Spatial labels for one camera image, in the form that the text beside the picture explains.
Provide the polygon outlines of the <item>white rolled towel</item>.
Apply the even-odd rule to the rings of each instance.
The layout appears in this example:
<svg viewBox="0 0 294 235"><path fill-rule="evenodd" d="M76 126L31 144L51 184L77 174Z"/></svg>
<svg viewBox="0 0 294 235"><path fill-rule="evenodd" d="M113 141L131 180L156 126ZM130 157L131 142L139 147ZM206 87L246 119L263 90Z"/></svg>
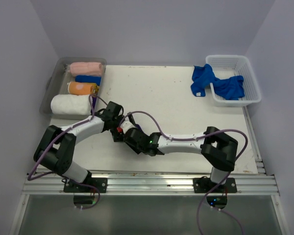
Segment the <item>white rolled towel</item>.
<svg viewBox="0 0 294 235"><path fill-rule="evenodd" d="M88 95L58 94L52 99L50 108L56 115L89 115L91 104Z"/></svg>

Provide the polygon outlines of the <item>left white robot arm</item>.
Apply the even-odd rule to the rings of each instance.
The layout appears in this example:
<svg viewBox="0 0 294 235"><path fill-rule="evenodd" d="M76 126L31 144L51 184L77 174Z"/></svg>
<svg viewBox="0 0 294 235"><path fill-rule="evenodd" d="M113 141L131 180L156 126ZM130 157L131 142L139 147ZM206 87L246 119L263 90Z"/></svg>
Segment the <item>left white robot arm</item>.
<svg viewBox="0 0 294 235"><path fill-rule="evenodd" d="M42 165L51 173L75 181L75 187L81 192L91 189L92 174L73 161L75 146L93 136L109 131L114 142L122 142L118 126L123 115L123 107L110 101L105 109L94 112L86 119L67 127L49 126L33 156L37 168Z"/></svg>

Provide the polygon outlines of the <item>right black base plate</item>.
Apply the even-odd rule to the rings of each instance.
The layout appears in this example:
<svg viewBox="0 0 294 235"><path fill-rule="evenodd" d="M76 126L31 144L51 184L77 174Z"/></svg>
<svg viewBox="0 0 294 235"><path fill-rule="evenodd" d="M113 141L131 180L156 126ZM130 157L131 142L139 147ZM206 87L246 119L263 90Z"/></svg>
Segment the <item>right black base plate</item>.
<svg viewBox="0 0 294 235"><path fill-rule="evenodd" d="M194 193L207 193L217 183L213 183L207 176L193 178ZM236 181L234 178L227 178L221 185L215 188L212 193L237 193Z"/></svg>

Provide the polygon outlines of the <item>aluminium mounting rail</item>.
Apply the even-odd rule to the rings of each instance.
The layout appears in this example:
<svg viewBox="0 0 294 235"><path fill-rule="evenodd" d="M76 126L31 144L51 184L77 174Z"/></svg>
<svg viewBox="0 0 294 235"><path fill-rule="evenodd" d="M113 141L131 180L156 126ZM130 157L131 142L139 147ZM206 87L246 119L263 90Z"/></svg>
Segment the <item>aluminium mounting rail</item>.
<svg viewBox="0 0 294 235"><path fill-rule="evenodd" d="M105 178L105 195L196 195L193 179L208 177L207 174L166 174L155 172L116 173L93 172L94 178ZM279 195L275 177L260 175L233 174L239 195ZM23 194L62 195L64 184L61 178L51 174L34 181L25 181Z"/></svg>

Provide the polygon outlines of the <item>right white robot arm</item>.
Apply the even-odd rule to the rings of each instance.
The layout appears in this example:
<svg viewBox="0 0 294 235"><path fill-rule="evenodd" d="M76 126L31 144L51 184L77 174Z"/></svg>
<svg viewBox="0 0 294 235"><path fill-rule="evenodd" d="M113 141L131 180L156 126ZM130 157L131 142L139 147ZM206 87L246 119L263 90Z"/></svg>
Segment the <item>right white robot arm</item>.
<svg viewBox="0 0 294 235"><path fill-rule="evenodd" d="M208 181L210 190L220 192L226 186L224 177L235 168L238 142L226 133L219 133L216 127L208 127L197 134L169 135L166 138L160 132L145 134L142 130L130 124L121 127L123 141L137 154L149 156L170 153L192 153L202 155L211 165L211 178Z"/></svg>

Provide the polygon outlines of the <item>pink rolled towel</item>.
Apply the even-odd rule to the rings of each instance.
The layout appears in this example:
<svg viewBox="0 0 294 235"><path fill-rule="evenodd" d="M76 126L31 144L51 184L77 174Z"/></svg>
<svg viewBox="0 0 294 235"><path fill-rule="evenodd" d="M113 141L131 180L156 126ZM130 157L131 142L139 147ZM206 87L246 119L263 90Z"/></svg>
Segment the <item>pink rolled towel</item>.
<svg viewBox="0 0 294 235"><path fill-rule="evenodd" d="M70 64L70 72L73 76L77 75L93 75L101 76L104 65L99 62L74 62Z"/></svg>

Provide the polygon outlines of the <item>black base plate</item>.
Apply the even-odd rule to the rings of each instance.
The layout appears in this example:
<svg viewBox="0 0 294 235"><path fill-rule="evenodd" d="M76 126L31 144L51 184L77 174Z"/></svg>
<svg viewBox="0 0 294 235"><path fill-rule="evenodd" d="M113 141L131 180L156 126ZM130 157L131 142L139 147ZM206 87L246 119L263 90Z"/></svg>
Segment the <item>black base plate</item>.
<svg viewBox="0 0 294 235"><path fill-rule="evenodd" d="M72 180L63 178L62 183L64 183L63 191L65 193L90 193L96 192L94 187L99 193L106 193L107 189L107 178L94 178L87 176L82 183L75 183Z"/></svg>
<svg viewBox="0 0 294 235"><path fill-rule="evenodd" d="M207 176L193 178L194 193L207 193L217 183L213 183ZM221 185L215 188L212 193L237 193L236 181L234 178L227 178Z"/></svg>

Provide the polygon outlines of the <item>orange polka dot towel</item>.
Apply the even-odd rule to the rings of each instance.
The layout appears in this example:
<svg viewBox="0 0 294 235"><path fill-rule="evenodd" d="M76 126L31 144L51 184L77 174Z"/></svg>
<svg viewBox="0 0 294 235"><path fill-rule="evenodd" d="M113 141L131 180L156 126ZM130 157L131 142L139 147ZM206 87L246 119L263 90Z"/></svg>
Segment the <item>orange polka dot towel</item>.
<svg viewBox="0 0 294 235"><path fill-rule="evenodd" d="M99 91L99 85L96 83L68 83L68 93L73 95L89 95L96 94Z"/></svg>

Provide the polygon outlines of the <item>grey plastic tray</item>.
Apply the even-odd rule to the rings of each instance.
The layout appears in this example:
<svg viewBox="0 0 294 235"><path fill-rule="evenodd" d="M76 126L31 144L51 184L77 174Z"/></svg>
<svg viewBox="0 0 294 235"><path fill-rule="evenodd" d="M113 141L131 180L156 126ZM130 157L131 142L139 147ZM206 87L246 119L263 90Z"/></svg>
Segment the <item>grey plastic tray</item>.
<svg viewBox="0 0 294 235"><path fill-rule="evenodd" d="M67 120L82 120L85 119L86 115L65 115L65 114L54 114L51 110L51 101L58 94L68 94L68 83L75 81L75 78L69 72L70 64L74 62L99 62L102 64L102 78L104 78L107 61L103 58L95 57L62 57L60 58L53 70L52 76L50 77L44 98L40 105L40 113L49 118L55 119L67 119Z"/></svg>

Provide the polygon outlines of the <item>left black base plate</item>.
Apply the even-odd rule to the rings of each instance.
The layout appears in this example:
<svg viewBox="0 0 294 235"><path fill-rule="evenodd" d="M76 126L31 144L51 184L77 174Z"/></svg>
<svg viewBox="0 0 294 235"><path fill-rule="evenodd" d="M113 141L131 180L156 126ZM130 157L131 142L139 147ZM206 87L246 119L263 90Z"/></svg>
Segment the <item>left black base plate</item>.
<svg viewBox="0 0 294 235"><path fill-rule="evenodd" d="M62 183L64 183L63 191L65 193L90 193L96 192L94 187L99 193L106 193L107 189L107 178L94 178L87 176L82 183L75 183L72 180L63 178Z"/></svg>

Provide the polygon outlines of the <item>blue rolled towel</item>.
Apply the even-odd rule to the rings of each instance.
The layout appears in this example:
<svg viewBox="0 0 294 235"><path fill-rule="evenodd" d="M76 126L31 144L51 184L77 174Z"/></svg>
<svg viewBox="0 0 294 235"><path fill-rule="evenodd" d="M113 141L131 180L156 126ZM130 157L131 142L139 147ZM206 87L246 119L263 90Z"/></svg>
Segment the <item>blue rolled towel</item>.
<svg viewBox="0 0 294 235"><path fill-rule="evenodd" d="M75 77L75 82L79 83L94 83L96 85L100 85L101 76L91 76L91 75L77 75Z"/></svg>

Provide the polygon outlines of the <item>white plastic basket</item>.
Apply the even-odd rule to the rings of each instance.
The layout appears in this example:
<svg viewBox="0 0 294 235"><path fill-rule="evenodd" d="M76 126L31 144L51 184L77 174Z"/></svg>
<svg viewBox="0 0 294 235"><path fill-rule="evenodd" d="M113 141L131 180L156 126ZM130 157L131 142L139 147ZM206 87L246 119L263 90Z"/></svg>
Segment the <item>white plastic basket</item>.
<svg viewBox="0 0 294 235"><path fill-rule="evenodd" d="M244 78L243 90L245 96L239 100L226 100L218 96L213 85L210 85L212 99L219 107L244 107L261 101L261 92L249 60L242 55L208 55L206 64L212 67L215 76L219 79L228 79L233 76Z"/></svg>

